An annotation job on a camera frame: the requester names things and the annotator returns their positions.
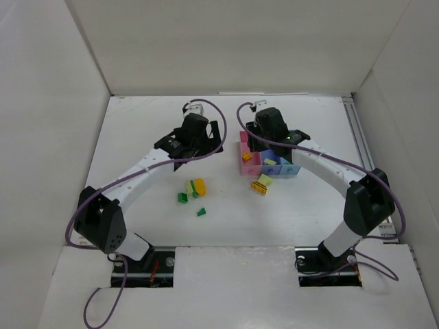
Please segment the light yellow lego brick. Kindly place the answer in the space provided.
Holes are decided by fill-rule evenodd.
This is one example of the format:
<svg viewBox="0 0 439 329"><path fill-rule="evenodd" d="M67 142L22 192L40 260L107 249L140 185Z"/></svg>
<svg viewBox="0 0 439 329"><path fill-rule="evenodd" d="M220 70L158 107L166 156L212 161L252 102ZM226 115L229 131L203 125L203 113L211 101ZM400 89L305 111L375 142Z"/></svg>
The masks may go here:
<svg viewBox="0 0 439 329"><path fill-rule="evenodd" d="M269 158L265 158L263 163L264 163L264 165L276 165L277 164L277 162L275 160L269 159Z"/></svg>

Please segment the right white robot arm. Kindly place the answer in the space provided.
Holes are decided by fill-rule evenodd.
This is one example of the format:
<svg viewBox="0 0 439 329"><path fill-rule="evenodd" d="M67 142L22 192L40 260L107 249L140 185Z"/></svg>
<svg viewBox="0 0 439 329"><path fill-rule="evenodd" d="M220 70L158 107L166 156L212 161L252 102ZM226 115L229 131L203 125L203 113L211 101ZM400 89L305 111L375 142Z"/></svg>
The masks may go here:
<svg viewBox="0 0 439 329"><path fill-rule="evenodd" d="M289 130L281 111L251 106L254 120L246 123L251 151L271 149L274 154L313 173L331 185L345 200L343 220L318 246L318 260L334 265L362 238L392 215L395 204L387 175L380 169L367 171L332 156L310 135Z"/></svg>

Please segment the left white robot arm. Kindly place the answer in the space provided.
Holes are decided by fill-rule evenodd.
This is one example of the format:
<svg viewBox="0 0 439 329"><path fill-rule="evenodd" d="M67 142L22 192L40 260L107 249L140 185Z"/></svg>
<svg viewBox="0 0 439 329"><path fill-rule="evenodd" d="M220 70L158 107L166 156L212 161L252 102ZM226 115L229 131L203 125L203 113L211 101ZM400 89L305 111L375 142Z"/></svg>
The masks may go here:
<svg viewBox="0 0 439 329"><path fill-rule="evenodd" d="M104 254L122 255L142 268L154 257L154 246L126 227L124 215L144 192L194 158L222 151L217 121L190 113L182 125L153 148L109 188L90 186L80 193L73 229Z"/></svg>

